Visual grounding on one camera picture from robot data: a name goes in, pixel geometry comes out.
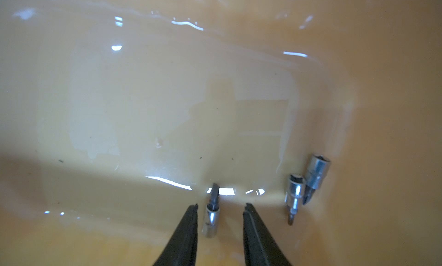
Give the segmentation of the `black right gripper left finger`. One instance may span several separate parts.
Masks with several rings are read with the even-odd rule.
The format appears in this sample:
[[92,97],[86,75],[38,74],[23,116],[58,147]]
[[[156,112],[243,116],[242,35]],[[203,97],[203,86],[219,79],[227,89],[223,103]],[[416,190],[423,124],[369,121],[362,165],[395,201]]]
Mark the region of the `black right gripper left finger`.
[[190,205],[154,266],[194,266],[198,249],[198,205]]

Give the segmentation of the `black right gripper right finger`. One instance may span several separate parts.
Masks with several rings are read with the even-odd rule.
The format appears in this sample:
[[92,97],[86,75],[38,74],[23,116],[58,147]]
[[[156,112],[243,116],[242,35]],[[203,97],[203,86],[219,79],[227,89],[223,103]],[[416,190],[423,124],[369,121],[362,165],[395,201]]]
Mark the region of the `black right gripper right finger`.
[[291,266],[251,203],[243,212],[243,243],[247,266]]

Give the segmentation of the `silver socket bit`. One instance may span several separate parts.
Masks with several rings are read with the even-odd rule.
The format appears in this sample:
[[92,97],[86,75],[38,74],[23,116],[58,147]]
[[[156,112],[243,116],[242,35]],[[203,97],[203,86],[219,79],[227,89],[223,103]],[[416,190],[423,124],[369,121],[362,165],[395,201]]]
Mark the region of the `silver socket bit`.
[[287,223],[292,226],[305,194],[305,179],[300,175],[290,174],[285,194],[285,204],[288,211]]
[[331,164],[332,162],[322,154],[313,154],[310,157],[305,173],[306,187],[303,205],[307,205],[315,191],[320,188]]
[[202,233],[207,238],[214,238],[218,231],[219,222],[219,189],[220,186],[214,183],[210,192],[209,201],[206,205]]

